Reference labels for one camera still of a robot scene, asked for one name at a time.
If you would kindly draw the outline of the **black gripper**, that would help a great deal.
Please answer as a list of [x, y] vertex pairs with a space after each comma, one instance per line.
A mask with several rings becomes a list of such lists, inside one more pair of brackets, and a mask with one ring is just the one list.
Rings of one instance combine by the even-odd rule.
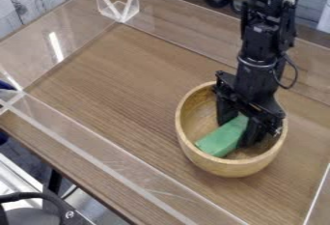
[[278, 136], [282, 131], [286, 114], [275, 100], [275, 92], [282, 87], [286, 60], [286, 55], [265, 61], [237, 56], [236, 73], [221, 70], [215, 73], [212, 92], [217, 125], [224, 125], [239, 114], [248, 118], [240, 138], [244, 148], [260, 142], [267, 134]]

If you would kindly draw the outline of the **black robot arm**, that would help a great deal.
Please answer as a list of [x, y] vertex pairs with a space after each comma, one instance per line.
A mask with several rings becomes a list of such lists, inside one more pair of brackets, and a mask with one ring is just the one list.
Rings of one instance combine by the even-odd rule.
[[240, 40], [237, 70], [233, 74], [215, 72], [217, 124], [227, 124], [244, 115], [247, 125], [237, 145], [248, 147], [265, 135], [276, 136], [283, 127], [284, 111], [275, 101], [286, 67], [295, 63], [287, 50], [295, 44], [295, 10], [298, 0], [203, 0], [212, 8], [239, 3]]

